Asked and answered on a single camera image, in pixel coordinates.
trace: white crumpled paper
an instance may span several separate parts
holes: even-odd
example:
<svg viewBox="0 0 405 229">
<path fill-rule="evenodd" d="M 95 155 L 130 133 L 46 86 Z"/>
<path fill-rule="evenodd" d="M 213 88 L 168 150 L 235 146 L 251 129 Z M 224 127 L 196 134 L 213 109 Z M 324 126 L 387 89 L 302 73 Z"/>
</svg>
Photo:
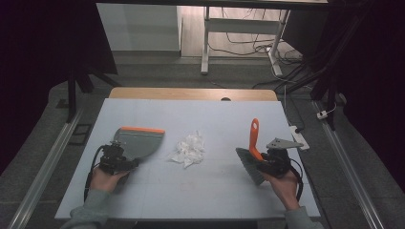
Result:
<svg viewBox="0 0 405 229">
<path fill-rule="evenodd" d="M 195 135 L 183 138 L 177 144 L 177 151 L 170 156 L 170 159 L 178 163 L 184 163 L 184 169 L 192 164 L 203 161 L 203 137 L 197 131 Z"/>
</svg>

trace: aluminum rail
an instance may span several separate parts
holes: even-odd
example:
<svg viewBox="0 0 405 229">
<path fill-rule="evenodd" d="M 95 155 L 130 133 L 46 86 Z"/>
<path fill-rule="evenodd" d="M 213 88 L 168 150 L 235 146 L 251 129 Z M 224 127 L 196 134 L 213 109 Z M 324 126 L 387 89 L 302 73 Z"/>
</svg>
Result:
<svg viewBox="0 0 405 229">
<path fill-rule="evenodd" d="M 312 102 L 314 109 L 316 112 L 322 111 L 322 105 L 320 102 Z M 359 201 L 360 207 L 363 210 L 363 214 L 366 217 L 367 222 L 372 229 L 383 229 L 384 225 L 378 215 L 378 212 L 373 205 L 372 199 L 370 198 L 368 192 L 366 191 L 365 187 L 363 186 L 359 176 L 355 172 L 352 162 L 348 157 L 348 154 L 343 147 L 342 142 L 336 131 L 333 131 L 326 121 L 323 121 L 323 128 L 324 131 L 330 141 L 330 145 L 332 146 L 336 156 L 340 162 L 343 172 L 348 179 L 350 186 L 356 196 L 357 200 Z"/>
<path fill-rule="evenodd" d="M 84 95 L 83 102 L 87 102 L 87 95 Z M 59 136 L 53 144 L 53 147 L 48 153 L 47 158 L 42 164 L 41 169 L 33 180 L 30 189 L 24 196 L 24 199 L 20 203 L 20 206 L 18 207 L 14 217 L 12 218 L 11 223 L 8 227 L 9 229 L 19 229 L 26 227 L 36 204 L 41 198 L 42 193 L 44 192 L 45 187 L 47 186 L 48 181 L 53 174 L 57 162 L 59 161 L 63 151 L 65 150 L 65 147 L 69 141 L 70 136 L 72 135 L 72 132 L 75 129 L 78 120 L 83 115 L 85 107 L 85 104 L 80 106 L 71 123 L 65 123 L 65 125 L 63 126 L 61 132 L 59 133 Z"/>
</svg>

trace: gray sleeve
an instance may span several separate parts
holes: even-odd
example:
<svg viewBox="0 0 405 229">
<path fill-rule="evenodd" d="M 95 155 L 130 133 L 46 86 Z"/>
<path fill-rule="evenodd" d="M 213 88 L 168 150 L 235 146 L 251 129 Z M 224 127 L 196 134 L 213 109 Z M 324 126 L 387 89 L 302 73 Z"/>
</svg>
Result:
<svg viewBox="0 0 405 229">
<path fill-rule="evenodd" d="M 108 198 L 110 194 L 101 190 L 90 190 L 83 206 L 71 211 L 71 219 L 62 229 L 101 228 L 108 218 Z"/>
<path fill-rule="evenodd" d="M 297 210 L 286 211 L 286 222 L 288 229 L 323 229 L 324 226 L 320 222 L 310 220 L 307 208 L 301 207 Z"/>
</svg>

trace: white tabletop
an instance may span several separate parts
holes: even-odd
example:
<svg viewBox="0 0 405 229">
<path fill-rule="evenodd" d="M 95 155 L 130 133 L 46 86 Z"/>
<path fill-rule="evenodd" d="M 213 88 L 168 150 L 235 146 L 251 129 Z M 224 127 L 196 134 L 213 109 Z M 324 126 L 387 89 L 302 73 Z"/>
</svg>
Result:
<svg viewBox="0 0 405 229">
<path fill-rule="evenodd" d="M 55 217 L 68 219 L 70 211 L 83 204 L 84 184 L 97 148 L 109 144 L 121 126 L 135 126 L 166 133 L 159 149 L 131 173 L 121 192 L 112 194 L 110 218 L 282 218 L 285 209 L 269 183 L 256 186 L 235 151 L 248 147 L 255 117 L 260 122 L 260 152 L 275 137 L 292 140 L 281 103 L 276 101 L 106 99 Z M 205 143 L 202 163 L 184 169 L 169 161 L 177 143 L 196 131 Z M 288 154 L 301 163 L 295 149 Z M 319 217 L 306 176 L 304 183 L 300 204 L 311 217 Z"/>
</svg>

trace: hand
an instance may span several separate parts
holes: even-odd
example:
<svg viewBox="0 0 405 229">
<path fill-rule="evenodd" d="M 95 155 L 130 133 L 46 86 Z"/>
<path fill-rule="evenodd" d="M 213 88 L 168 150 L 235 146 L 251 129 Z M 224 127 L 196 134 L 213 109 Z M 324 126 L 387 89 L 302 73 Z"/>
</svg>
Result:
<svg viewBox="0 0 405 229">
<path fill-rule="evenodd" d="M 100 168 L 96 167 L 93 170 L 92 182 L 90 189 L 98 189 L 112 193 L 117 186 L 117 182 L 121 177 L 124 177 L 129 172 L 121 172 L 116 175 L 104 173 Z"/>
<path fill-rule="evenodd" d="M 276 178 L 271 175 L 262 173 L 265 180 L 271 183 L 271 187 L 277 197 L 283 202 L 287 210 L 300 208 L 296 198 L 297 177 L 289 170 L 282 178 Z"/>
</svg>

